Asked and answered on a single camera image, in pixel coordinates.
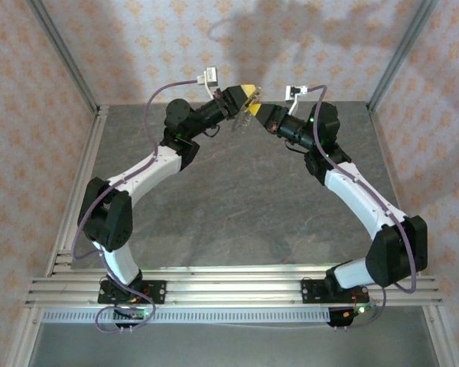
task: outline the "wallpaper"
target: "wallpaper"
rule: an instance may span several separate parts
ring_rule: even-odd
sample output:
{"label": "wallpaper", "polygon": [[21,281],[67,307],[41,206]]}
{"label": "wallpaper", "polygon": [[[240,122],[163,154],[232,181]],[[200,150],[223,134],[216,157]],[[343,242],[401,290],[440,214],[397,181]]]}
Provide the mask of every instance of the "wallpaper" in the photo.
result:
{"label": "wallpaper", "polygon": [[459,0],[439,2],[379,107],[379,135],[399,201],[429,228],[459,345]]}
{"label": "wallpaper", "polygon": [[0,365],[93,117],[24,0],[0,1]]}
{"label": "wallpaper", "polygon": [[[327,83],[328,99],[369,100],[420,2],[44,1],[99,104],[143,103],[209,65],[220,86],[256,84],[264,99]],[[184,97],[207,100],[202,87]]]}

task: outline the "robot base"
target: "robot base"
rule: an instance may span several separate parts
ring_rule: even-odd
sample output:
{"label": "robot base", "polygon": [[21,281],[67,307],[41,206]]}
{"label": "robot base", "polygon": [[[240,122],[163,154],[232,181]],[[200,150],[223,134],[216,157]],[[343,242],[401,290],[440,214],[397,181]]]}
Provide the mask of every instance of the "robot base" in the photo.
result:
{"label": "robot base", "polygon": [[[167,282],[166,281],[151,281],[151,280],[140,280],[136,284],[136,289],[150,297],[155,304],[164,304],[165,296],[167,293]],[[135,296],[132,296],[128,292],[121,289],[112,279],[107,277],[106,280],[100,282],[99,298],[97,302],[99,304],[147,304],[147,300],[144,298],[136,298],[136,301],[132,301]]]}
{"label": "robot base", "polygon": [[301,281],[301,296],[303,304],[367,304],[369,295],[367,288],[353,287],[341,292],[330,292],[324,279],[303,279]]}

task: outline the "gray stone table surface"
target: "gray stone table surface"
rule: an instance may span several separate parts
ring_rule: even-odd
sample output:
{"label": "gray stone table surface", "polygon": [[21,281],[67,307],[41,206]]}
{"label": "gray stone table surface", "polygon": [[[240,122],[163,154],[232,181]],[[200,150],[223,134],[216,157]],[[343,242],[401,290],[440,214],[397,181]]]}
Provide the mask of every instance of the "gray stone table surface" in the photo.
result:
{"label": "gray stone table surface", "polygon": [[[362,175],[396,204],[379,142],[364,102],[336,102],[340,146]],[[302,102],[306,118],[311,102]],[[148,114],[158,140],[166,104]],[[144,106],[111,106],[93,176],[108,178],[153,151]],[[200,136],[185,170],[145,195],[133,211],[130,246],[142,268],[164,266],[325,264],[364,256],[371,239],[347,206],[321,186],[301,154],[288,151],[253,119],[221,123],[215,138]],[[78,252],[91,249],[82,236]],[[97,256],[75,268],[99,268]]]}

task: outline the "patterned wallpaper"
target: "patterned wallpaper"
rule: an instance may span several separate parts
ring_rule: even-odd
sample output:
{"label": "patterned wallpaper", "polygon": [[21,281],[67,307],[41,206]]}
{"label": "patterned wallpaper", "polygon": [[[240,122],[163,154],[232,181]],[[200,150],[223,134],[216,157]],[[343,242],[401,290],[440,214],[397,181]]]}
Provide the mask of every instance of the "patterned wallpaper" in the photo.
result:
{"label": "patterned wallpaper", "polygon": [[93,117],[25,0],[0,1],[0,365],[43,275]]}
{"label": "patterned wallpaper", "polygon": [[222,86],[256,84],[265,99],[327,83],[328,99],[368,100],[420,2],[44,0],[100,104],[145,102],[212,64]]}
{"label": "patterned wallpaper", "polygon": [[438,3],[377,127],[400,203],[429,225],[428,271],[441,276],[459,345],[459,0]]}

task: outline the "aluminum frame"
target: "aluminum frame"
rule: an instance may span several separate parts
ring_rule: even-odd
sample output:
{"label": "aluminum frame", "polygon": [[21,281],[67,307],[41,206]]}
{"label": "aluminum frame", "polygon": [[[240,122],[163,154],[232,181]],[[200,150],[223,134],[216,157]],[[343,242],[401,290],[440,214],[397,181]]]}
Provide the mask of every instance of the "aluminum frame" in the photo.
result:
{"label": "aluminum frame", "polygon": [[438,0],[423,0],[418,7],[417,12],[413,16],[412,23],[403,35],[398,48],[392,55],[384,74],[381,76],[381,79],[379,80],[379,83],[374,90],[369,103],[367,104],[367,109],[370,112],[375,111],[377,107],[379,107],[381,100],[389,89],[389,86],[391,86],[391,83],[395,79],[400,67],[405,62],[406,57],[408,57],[413,44],[422,32],[428,19],[430,19],[431,13],[434,11],[437,3]]}
{"label": "aluminum frame", "polygon": [[82,96],[86,106],[90,112],[95,115],[98,110],[96,100],[93,97],[88,84],[83,78],[77,63],[75,63],[73,56],[71,56],[70,50],[68,50],[67,45],[64,43],[60,32],[57,30],[53,19],[47,12],[46,6],[44,6],[42,0],[27,0],[27,3],[29,4],[29,8],[31,8],[38,23],[43,28],[47,39],[51,42],[51,45],[56,51],[61,62],[63,62],[65,69],[70,74],[70,77],[80,92],[80,95]]}
{"label": "aluminum frame", "polygon": [[[35,278],[31,284],[7,365],[24,366],[29,363],[44,312],[58,307],[71,310],[100,308],[96,297],[99,279],[105,274],[105,270],[73,270],[70,248],[82,193],[92,174],[108,111],[108,106],[102,106],[93,123],[50,264],[44,277]],[[329,267],[330,265],[189,267],[144,270],[143,273],[146,278],[168,281],[166,304],[161,306],[162,310],[243,307],[304,310],[309,305],[301,302],[299,281],[304,277],[323,278]],[[405,279],[402,284],[408,287],[409,280]],[[382,292],[377,286],[370,287],[369,292],[378,300],[382,298]],[[414,294],[404,294],[395,287],[388,287],[386,294],[386,305],[423,307],[440,365],[459,365],[459,352],[448,326],[442,295],[435,277],[419,276],[418,291]]]}

